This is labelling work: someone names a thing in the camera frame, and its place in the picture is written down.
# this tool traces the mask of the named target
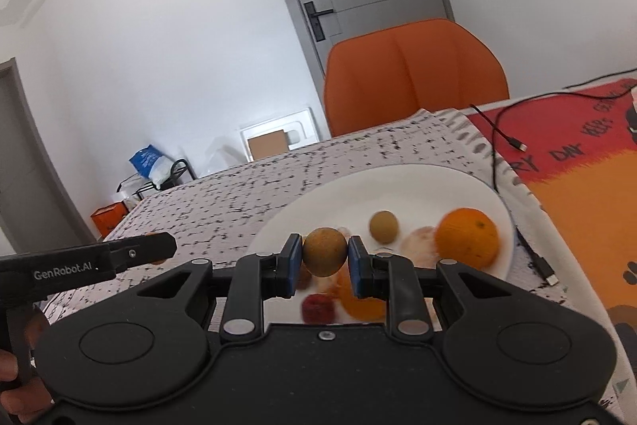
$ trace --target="orange chair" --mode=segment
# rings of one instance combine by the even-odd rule
[[[406,24],[340,42],[324,92],[332,136],[404,119],[418,109],[466,109],[509,97],[498,59],[446,19]]]

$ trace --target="round fruit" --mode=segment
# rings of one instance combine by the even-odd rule
[[[347,265],[344,265],[338,272],[336,290],[343,309],[354,319],[363,322],[377,322],[385,319],[385,301],[375,298],[360,300],[354,295]]]
[[[498,228],[479,210],[461,208],[443,217],[434,236],[438,254],[483,269],[500,249]]]
[[[369,221],[369,233],[378,243],[391,243],[398,236],[398,219],[394,213],[379,211]]]
[[[311,294],[301,303],[301,314],[306,324],[331,324],[336,318],[334,300],[325,294]]]
[[[320,227],[308,234],[303,244],[303,263],[317,278],[336,274],[347,259],[345,237],[331,227]]]
[[[421,227],[410,232],[400,244],[400,254],[409,258],[414,267],[435,269],[440,260],[436,252],[433,227]]]

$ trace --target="screw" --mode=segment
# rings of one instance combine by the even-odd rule
[[[398,331],[404,335],[425,335],[429,324],[420,319],[406,319],[398,324]]]
[[[254,330],[254,323],[248,319],[230,319],[224,324],[224,331],[230,335],[246,335]]]
[[[318,338],[321,340],[334,340],[336,338],[336,333],[328,330],[320,331],[318,335]]]

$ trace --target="human hand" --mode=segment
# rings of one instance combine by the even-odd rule
[[[44,314],[37,309],[24,330],[24,336],[33,349],[42,332],[49,326]],[[18,376],[18,360],[15,355],[0,350],[0,380],[10,382]],[[0,403],[10,414],[17,414],[27,423],[51,407],[51,395],[40,378],[32,378],[20,388],[0,394]]]

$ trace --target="red fruit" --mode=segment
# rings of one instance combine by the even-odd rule
[[[311,294],[301,303],[305,324],[331,324],[336,318],[334,300],[325,294]]]

